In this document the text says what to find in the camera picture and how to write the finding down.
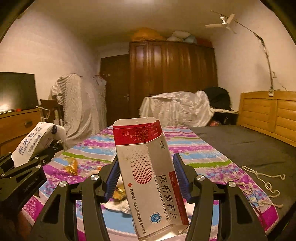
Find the white string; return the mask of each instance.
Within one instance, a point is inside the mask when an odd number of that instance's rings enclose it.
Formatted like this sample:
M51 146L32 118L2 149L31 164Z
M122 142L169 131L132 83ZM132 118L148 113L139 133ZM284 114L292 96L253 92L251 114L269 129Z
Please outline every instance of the white string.
M50 110L49 110L49 109L45 109L45 108L43 108L43 107L42 107L41 110L47 110L47 111L48 111L48 116L47 116L46 118L44 118L44 117L41 116L42 119L47 120L47 119L50 117Z
M246 166L242 166L242 169L244 169L245 171L247 172L251 172L251 173L254 173L257 177L257 179L259 179L260 181L264 182L264 185L265 185L265 188L270 191L271 193L275 194L277 193L276 195L268 195L268 197L272 197L272 198L276 198L278 197L281 192L279 190L272 190L272 185L270 182L265 182L264 180L262 180L261 178L259 178L259 175L263 175L263 176L266 176L266 177L271 177L271 178L275 178L275 177L279 177L280 179L282 180L285 180L286 178L286 175L284 174L283 177L281 175L275 175L275 176L270 176L270 175L267 175L267 174L264 174L264 173L258 173L257 171L254 171L253 169L249 168L249 167L246 167Z
M271 205L271 206L275 206L277 208L282 208L284 206L283 204L278 205L278 204L267 202L262 199L259 201L249 201L249 203L257 203L260 207L263 207L264 205Z

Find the white wall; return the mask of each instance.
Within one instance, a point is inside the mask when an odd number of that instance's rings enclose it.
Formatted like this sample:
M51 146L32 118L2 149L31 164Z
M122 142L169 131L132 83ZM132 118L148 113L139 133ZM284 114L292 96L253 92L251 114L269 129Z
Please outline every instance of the white wall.
M36 10L36 1L17 19L0 44L0 71L35 74L38 99L65 74L92 77L96 52L55 20Z
M108 44L105 46L100 46L97 48L98 52L98 70L97 73L100 73L101 69L101 58L128 54L129 42L117 42Z
M259 0L248 0L242 15L235 19L265 41L270 56L274 89L296 91L296 46L289 33L277 18ZM215 48L218 84L225 88L239 108L241 92L266 91L270 87L267 60L257 38L247 29L233 23L237 34L227 29L216 29L212 38Z

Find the orange bag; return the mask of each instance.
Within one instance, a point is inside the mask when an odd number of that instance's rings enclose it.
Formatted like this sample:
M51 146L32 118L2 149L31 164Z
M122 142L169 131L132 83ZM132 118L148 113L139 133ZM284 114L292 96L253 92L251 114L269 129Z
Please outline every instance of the orange bag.
M156 30L150 28L140 28L131 37L133 42L136 41L147 41L147 40L166 40L165 37L161 36Z

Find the drawer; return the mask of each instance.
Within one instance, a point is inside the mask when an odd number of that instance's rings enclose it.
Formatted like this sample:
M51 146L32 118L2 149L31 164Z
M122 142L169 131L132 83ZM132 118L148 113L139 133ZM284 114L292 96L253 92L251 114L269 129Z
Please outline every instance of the drawer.
M9 140L5 143L0 144L0 155L5 155L7 153L14 152L20 142L27 136L27 134Z
M0 143L28 134L40 122L39 111L0 119Z

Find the black bag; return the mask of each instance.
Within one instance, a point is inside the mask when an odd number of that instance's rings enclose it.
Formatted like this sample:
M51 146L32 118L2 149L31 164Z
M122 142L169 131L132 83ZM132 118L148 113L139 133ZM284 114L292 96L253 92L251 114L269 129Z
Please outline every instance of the black bag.
M214 108L231 110L230 97L227 90L221 87L210 87L204 89L210 101L210 106Z

